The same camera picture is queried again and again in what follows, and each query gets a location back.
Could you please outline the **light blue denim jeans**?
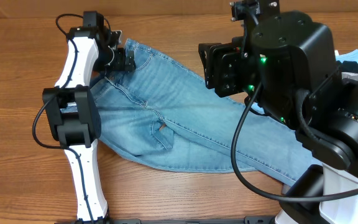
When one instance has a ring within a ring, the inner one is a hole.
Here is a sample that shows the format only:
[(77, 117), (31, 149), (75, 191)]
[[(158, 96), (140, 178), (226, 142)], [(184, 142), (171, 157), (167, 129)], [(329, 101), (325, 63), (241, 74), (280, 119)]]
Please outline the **light blue denim jeans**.
[[(128, 39), (133, 72), (101, 72), (91, 92), (101, 117), (100, 140), (122, 158), (172, 172), (230, 173), (231, 143), (245, 106), (221, 98), (198, 74)], [(266, 116), (248, 114), (236, 146), (238, 168), (282, 183), (295, 133)]]

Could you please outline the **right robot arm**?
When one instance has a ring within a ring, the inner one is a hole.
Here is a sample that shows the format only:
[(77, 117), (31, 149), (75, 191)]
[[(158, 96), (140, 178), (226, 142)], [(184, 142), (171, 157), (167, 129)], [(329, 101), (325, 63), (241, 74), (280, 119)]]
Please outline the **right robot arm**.
[(246, 182), (281, 207), (256, 222), (358, 223), (358, 80), (342, 77), (331, 30), (278, 1), (232, 2), (231, 12), (243, 34), (198, 46), (207, 88), (246, 92), (246, 107), (294, 130), (318, 160), (285, 195)]

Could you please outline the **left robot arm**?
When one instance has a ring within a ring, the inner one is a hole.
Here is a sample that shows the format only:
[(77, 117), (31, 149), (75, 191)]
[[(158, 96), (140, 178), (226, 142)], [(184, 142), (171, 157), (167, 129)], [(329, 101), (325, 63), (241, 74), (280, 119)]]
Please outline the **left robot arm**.
[(91, 93), (93, 72), (131, 72), (134, 52), (120, 47), (120, 30), (96, 11), (81, 15), (81, 26), (64, 36), (68, 55), (53, 88), (42, 93), (41, 113), (47, 115), (52, 137), (71, 167), (77, 198), (76, 223), (112, 223), (98, 169), (101, 118)]

